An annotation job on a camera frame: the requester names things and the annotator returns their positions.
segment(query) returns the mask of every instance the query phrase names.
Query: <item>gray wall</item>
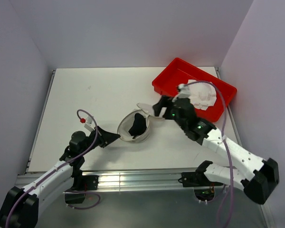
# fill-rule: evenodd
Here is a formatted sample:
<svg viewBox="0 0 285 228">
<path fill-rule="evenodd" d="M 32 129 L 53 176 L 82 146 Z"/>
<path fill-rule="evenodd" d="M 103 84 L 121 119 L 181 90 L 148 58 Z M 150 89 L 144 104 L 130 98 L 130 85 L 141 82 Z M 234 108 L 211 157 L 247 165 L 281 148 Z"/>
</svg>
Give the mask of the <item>gray wall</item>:
<svg viewBox="0 0 285 228">
<path fill-rule="evenodd" d="M 232 110 L 244 146 L 279 163 L 269 203 L 285 228 L 285 0 L 254 0 L 221 74 L 238 89 Z"/>
<path fill-rule="evenodd" d="M 25 168 L 50 71 L 8 0 L 0 0 L 0 207 Z"/>
<path fill-rule="evenodd" d="M 253 0 L 10 0 L 56 67 L 220 66 Z"/>
</svg>

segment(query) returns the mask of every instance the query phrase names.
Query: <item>purple cable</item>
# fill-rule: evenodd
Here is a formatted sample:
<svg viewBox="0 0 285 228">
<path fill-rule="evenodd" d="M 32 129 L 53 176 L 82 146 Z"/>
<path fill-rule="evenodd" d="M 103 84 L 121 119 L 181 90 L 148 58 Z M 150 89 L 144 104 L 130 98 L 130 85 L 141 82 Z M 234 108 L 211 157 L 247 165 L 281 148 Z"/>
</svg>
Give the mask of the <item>purple cable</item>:
<svg viewBox="0 0 285 228">
<path fill-rule="evenodd" d="M 217 91 L 220 99 L 222 100 L 222 104 L 223 104 L 223 108 L 224 108 L 224 120 L 223 120 L 223 126 L 222 126 L 222 140 L 223 140 L 223 143 L 226 147 L 226 151 L 227 151 L 227 157 L 228 157 L 228 161 L 229 161 L 229 170 L 230 170 L 230 188 L 228 189 L 228 192 L 227 194 L 225 195 L 225 197 L 223 198 L 219 208 L 218 208 L 218 212 L 217 212 L 217 225 L 219 226 L 219 216 L 221 214 L 221 210 L 222 210 L 222 207 L 223 207 L 223 204 L 230 192 L 230 208 L 229 208 L 229 215 L 228 215 L 228 218 L 227 218 L 227 221 L 225 222 L 223 228 L 226 228 L 231 220 L 231 217 L 232 217 L 232 212 L 233 212 L 233 204 L 234 204 L 234 199 L 233 199 L 233 165 L 232 165 L 232 159 L 231 159 L 231 155 L 230 155 L 230 150 L 228 148 L 228 145 L 226 143 L 226 139 L 224 139 L 224 131 L 225 131 L 225 126 L 226 126 L 226 121 L 227 121 L 227 107 L 226 107 L 226 102 L 224 100 L 224 97 L 222 95 L 222 93 L 220 92 L 220 90 L 214 85 L 212 84 L 211 82 L 208 82 L 208 81 L 196 81 L 196 82 L 190 82 L 188 84 L 186 84 L 185 86 L 190 86 L 190 85 L 193 85 L 193 84 L 197 84 L 197 83 L 206 83 L 206 84 L 209 84 L 211 86 L 213 86 L 215 88 L 215 90 Z"/>
<path fill-rule="evenodd" d="M 76 210 L 87 210 L 87 209 L 91 209 L 93 207 L 96 207 L 99 203 L 100 203 L 100 200 L 101 200 L 101 197 L 100 195 L 98 195 L 97 193 L 94 193 L 94 192 L 88 192 L 88 191 L 67 191 L 67 192 L 70 192 L 70 193 L 79 193 L 79 194 L 89 194 L 89 195 L 95 195 L 98 197 L 98 200 L 95 204 L 93 204 L 92 206 L 89 206 L 89 207 L 85 207 L 85 208 L 79 208 L 79 207 L 75 207 L 73 205 L 70 205 L 68 204 L 67 206 L 70 207 L 70 208 L 73 208 L 73 209 L 76 209 Z"/>
<path fill-rule="evenodd" d="M 74 158 L 72 158 L 72 159 L 66 161 L 65 163 L 61 164 L 60 166 L 58 166 L 57 170 L 52 170 L 52 171 L 49 172 L 44 178 L 42 178 L 40 181 L 38 181 L 35 186 L 31 187 L 31 188 L 28 189 L 26 192 L 24 192 L 23 195 L 21 195 L 21 196 L 19 197 L 19 199 L 15 202 L 15 204 L 14 204 L 13 207 L 11 208 L 11 210 L 10 210 L 10 212 L 9 212 L 9 215 L 8 215 L 8 217 L 7 217 L 7 219 L 6 219 L 6 222 L 5 222 L 5 228 L 9 228 L 10 219 L 11 219 L 11 217 L 12 217 L 12 214 L 13 214 L 15 208 L 18 206 L 19 202 L 20 202 L 26 195 L 28 195 L 31 191 L 33 191 L 34 189 L 36 189 L 37 186 L 39 186 L 39 185 L 40 185 L 41 183 L 43 183 L 46 179 L 48 179 L 51 175 L 53 175 L 53 173 L 57 172 L 58 170 L 60 170 L 60 169 L 61 169 L 62 167 L 64 167 L 65 165 L 67 165 L 67 164 L 73 162 L 73 161 L 76 160 L 77 158 L 84 156 L 84 155 L 85 155 L 86 153 L 88 153 L 88 152 L 90 151 L 90 149 L 94 146 L 94 144 L 95 144 L 95 142 L 96 142 L 96 140 L 97 140 L 97 137 L 98 137 L 98 128 L 97 128 L 96 120 L 94 119 L 94 117 L 93 117 L 90 113 L 88 113 L 87 111 L 85 111 L 85 110 L 83 110 L 83 109 L 78 109 L 78 110 L 77 110 L 77 116 L 78 116 L 79 119 L 81 119 L 81 117 L 80 117 L 80 115 L 79 115 L 79 112 L 83 112 L 83 113 L 87 114 L 87 115 L 93 120 L 93 122 L 94 122 L 94 124 L 95 124 L 95 138 L 94 138 L 93 142 L 92 142 L 91 145 L 90 145 L 85 151 L 83 151 L 81 154 L 77 155 L 76 157 L 74 157 Z"/>
</svg>

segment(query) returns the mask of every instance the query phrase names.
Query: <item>purple wire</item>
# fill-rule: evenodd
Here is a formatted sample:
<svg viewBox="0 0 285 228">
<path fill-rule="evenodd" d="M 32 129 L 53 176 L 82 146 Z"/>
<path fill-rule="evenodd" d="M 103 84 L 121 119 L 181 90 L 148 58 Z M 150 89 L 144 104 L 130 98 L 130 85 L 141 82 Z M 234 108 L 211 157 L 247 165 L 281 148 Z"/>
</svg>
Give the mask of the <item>purple wire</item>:
<svg viewBox="0 0 285 228">
<path fill-rule="evenodd" d="M 98 197 L 98 200 L 95 204 L 89 206 L 89 207 L 85 207 L 85 208 L 79 208 L 79 207 L 75 207 L 73 205 L 70 205 L 68 204 L 67 206 L 70 207 L 70 208 L 73 208 L 73 209 L 76 209 L 76 210 L 87 210 L 87 209 L 91 209 L 93 207 L 96 207 L 99 203 L 100 203 L 100 200 L 101 200 L 101 197 L 99 194 L 97 193 L 94 193 L 94 192 L 89 192 L 89 191 L 67 191 L 67 192 L 70 192 L 70 193 L 79 193 L 79 194 L 89 194 L 89 195 L 95 195 Z"/>
<path fill-rule="evenodd" d="M 218 212 L 217 212 L 217 225 L 219 226 L 219 216 L 221 214 L 221 210 L 222 210 L 222 207 L 223 207 L 223 204 L 230 192 L 230 208 L 229 208 L 229 215 L 228 215 L 228 218 L 227 218 L 227 221 L 225 222 L 223 228 L 226 228 L 231 220 L 231 217 L 232 217 L 232 213 L 233 213 L 233 205 L 234 205 L 234 199 L 233 199 L 233 165 L 232 165 L 232 159 L 231 159 L 231 155 L 230 155 L 230 150 L 228 148 L 228 145 L 226 143 L 226 139 L 224 139 L 224 132 L 225 132 L 225 126 L 226 126 L 226 121 L 227 121 L 227 107 L 226 107 L 226 102 L 224 100 L 224 97 L 222 95 L 222 93 L 220 92 L 220 90 L 214 85 L 212 84 L 211 82 L 208 82 L 208 81 L 196 81 L 196 82 L 190 82 L 188 84 L 186 84 L 185 86 L 190 86 L 190 85 L 193 85 L 193 84 L 197 84 L 197 83 L 206 83 L 206 84 L 209 84 L 211 86 L 213 86 L 215 88 L 215 90 L 217 91 L 220 99 L 222 100 L 222 104 L 223 104 L 223 108 L 224 108 L 224 120 L 223 120 L 223 126 L 222 126 L 222 140 L 223 140 L 223 143 L 226 147 L 226 151 L 227 151 L 227 157 L 228 157 L 228 161 L 229 161 L 229 170 L 230 170 L 230 188 L 228 189 L 228 192 L 227 194 L 225 195 L 225 197 L 223 198 L 219 208 L 218 208 Z"/>
<path fill-rule="evenodd" d="M 57 172 L 58 170 L 60 170 L 62 167 L 66 166 L 67 164 L 73 162 L 74 160 L 76 160 L 77 158 L 79 157 L 82 157 L 84 156 L 86 153 L 88 153 L 90 151 L 90 149 L 94 146 L 96 140 L 97 140 L 97 137 L 98 137 L 98 128 L 97 128 L 97 123 L 96 123 L 96 120 L 94 119 L 94 117 L 88 113 L 87 111 L 83 110 L 83 109 L 78 109 L 77 110 L 77 116 L 79 119 L 81 119 L 80 115 L 79 115 L 79 112 L 83 112 L 85 114 L 87 114 L 94 122 L 95 124 L 95 138 L 93 140 L 93 142 L 91 143 L 91 145 L 85 150 L 83 151 L 81 154 L 77 155 L 76 157 L 66 161 L 65 163 L 61 164 L 60 166 L 58 166 L 57 170 L 52 170 L 51 172 L 49 172 L 44 178 L 42 178 L 40 181 L 38 181 L 36 183 L 35 186 L 32 186 L 31 188 L 29 188 L 26 192 L 23 193 L 23 195 L 21 195 L 19 197 L 19 199 L 15 202 L 15 204 L 13 205 L 13 207 L 11 208 L 10 212 L 9 212 L 9 215 L 6 219 L 6 222 L 5 222 L 5 228 L 9 228 L 9 223 L 10 223 L 10 219 L 12 217 L 12 214 L 14 213 L 14 210 L 16 209 L 16 207 L 18 206 L 18 204 L 20 203 L 20 201 L 26 196 L 28 195 L 31 191 L 33 191 L 34 189 L 36 189 L 37 186 L 39 186 L 41 183 L 43 183 L 46 179 L 48 179 L 51 175 L 53 175 L 53 173 Z"/>
</svg>

